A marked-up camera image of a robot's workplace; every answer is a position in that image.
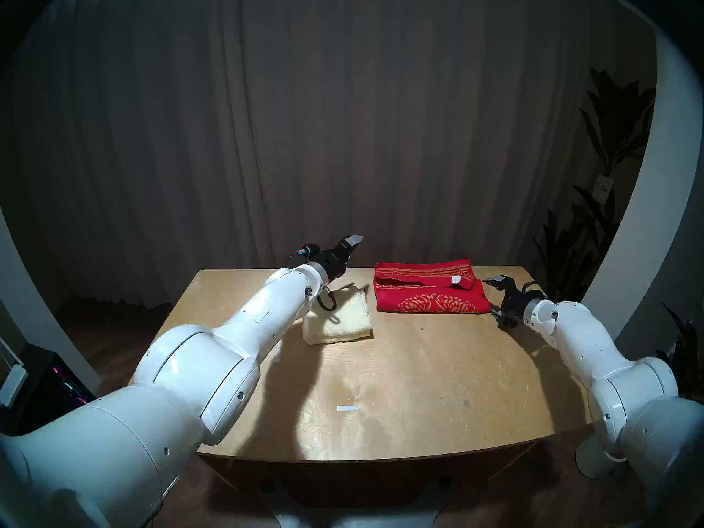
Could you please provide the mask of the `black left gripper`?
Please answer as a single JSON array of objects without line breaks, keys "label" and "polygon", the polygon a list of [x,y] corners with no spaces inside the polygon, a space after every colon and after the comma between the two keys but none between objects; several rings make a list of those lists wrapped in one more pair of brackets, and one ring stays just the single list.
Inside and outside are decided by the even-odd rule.
[{"label": "black left gripper", "polygon": [[349,258],[362,240],[362,235],[348,235],[340,241],[343,248],[327,249],[320,253],[320,265],[328,281],[334,281],[344,275]]}]

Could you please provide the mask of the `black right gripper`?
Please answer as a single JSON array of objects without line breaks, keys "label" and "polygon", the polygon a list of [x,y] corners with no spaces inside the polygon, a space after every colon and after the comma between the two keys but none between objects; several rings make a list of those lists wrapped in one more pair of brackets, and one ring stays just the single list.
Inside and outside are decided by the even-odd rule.
[{"label": "black right gripper", "polygon": [[514,328],[518,325],[525,325],[526,309],[529,308],[531,302],[537,303],[534,302],[537,299],[537,290],[519,290],[516,288],[514,279],[507,275],[485,278],[482,282],[498,291],[504,291],[503,312],[501,307],[491,306],[491,314],[496,320],[498,328]]}]

